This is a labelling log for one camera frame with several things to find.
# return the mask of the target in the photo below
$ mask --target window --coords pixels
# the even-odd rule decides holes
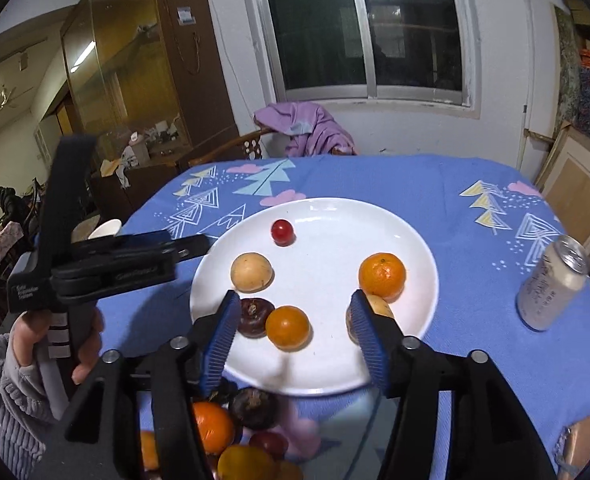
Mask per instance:
[[[259,0],[279,100],[463,104],[456,0]]]

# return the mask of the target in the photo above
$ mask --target human hand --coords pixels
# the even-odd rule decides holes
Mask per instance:
[[[31,310],[24,312],[13,327],[12,351],[19,366],[30,366],[33,361],[33,347],[46,337],[50,327],[52,314],[49,310]],[[99,309],[95,308],[92,318],[91,335],[79,349],[77,358],[79,364],[73,370],[73,383],[81,384],[92,367],[99,359],[99,351],[102,348],[100,332],[104,330],[104,317]]]

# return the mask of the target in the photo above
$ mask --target beverage can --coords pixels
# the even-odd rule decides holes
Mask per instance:
[[[582,244],[559,236],[517,294],[517,310],[529,327],[546,330],[582,289],[588,275],[588,259]]]

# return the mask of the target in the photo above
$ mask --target sleeve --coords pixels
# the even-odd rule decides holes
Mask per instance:
[[[4,199],[4,213],[5,216],[2,225],[6,226],[6,224],[13,220],[15,215],[18,213],[17,204],[15,203],[14,197],[9,196]]]
[[[12,334],[0,335],[0,457],[20,480],[28,478],[44,452],[44,438],[55,422],[37,364],[20,367]]]

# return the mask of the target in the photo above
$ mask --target purple cloth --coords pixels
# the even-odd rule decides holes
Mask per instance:
[[[291,136],[286,156],[310,156],[330,153],[355,153],[355,144],[344,128],[324,108],[315,103],[272,103],[255,112],[255,119]]]

